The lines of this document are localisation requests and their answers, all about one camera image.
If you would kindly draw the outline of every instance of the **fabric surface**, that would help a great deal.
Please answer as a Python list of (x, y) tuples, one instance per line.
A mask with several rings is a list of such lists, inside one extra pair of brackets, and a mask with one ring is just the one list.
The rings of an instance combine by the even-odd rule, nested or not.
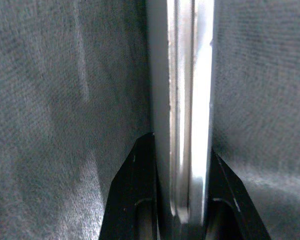
[(143, 6), (0, 0), (0, 240), (98, 239), (150, 131)]
[(300, 240), (300, 0), (218, 3), (213, 147), (271, 238)]

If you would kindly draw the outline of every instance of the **gray fabric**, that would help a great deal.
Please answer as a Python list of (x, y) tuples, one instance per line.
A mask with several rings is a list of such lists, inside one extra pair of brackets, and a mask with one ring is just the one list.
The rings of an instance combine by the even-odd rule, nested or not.
[(150, 130), (142, 12), (0, 0), (0, 240), (98, 239), (111, 180)]
[(300, 239), (300, 0), (222, 0), (214, 148), (271, 237)]

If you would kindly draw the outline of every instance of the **dark gray textile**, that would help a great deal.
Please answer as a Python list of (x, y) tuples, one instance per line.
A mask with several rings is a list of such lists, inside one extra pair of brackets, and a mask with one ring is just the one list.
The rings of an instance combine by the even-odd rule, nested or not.
[(271, 237), (300, 239), (300, 0), (219, 3), (214, 148)]
[(150, 130), (142, 12), (0, 0), (0, 240), (98, 239), (110, 183)]

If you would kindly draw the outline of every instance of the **black plastic part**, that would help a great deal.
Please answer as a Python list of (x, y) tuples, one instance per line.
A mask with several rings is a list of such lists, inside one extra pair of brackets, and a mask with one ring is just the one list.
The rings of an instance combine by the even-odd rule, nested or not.
[(243, 182), (214, 152), (209, 174), (207, 238), (214, 231), (214, 239), (271, 239)]
[(157, 239), (155, 140), (140, 137), (114, 177), (100, 240)]

